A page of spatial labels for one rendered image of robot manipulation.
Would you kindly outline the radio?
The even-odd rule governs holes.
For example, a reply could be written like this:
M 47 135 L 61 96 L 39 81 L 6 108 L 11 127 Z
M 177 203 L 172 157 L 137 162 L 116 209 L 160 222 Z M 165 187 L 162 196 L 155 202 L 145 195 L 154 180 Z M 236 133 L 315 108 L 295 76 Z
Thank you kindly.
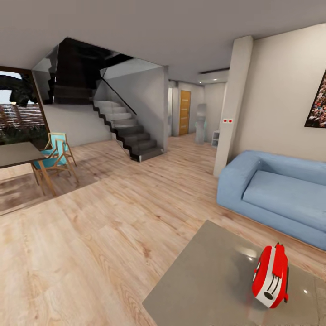
M 252 293 L 257 300 L 269 308 L 275 308 L 288 294 L 288 258 L 285 248 L 277 243 L 262 251 L 253 277 Z

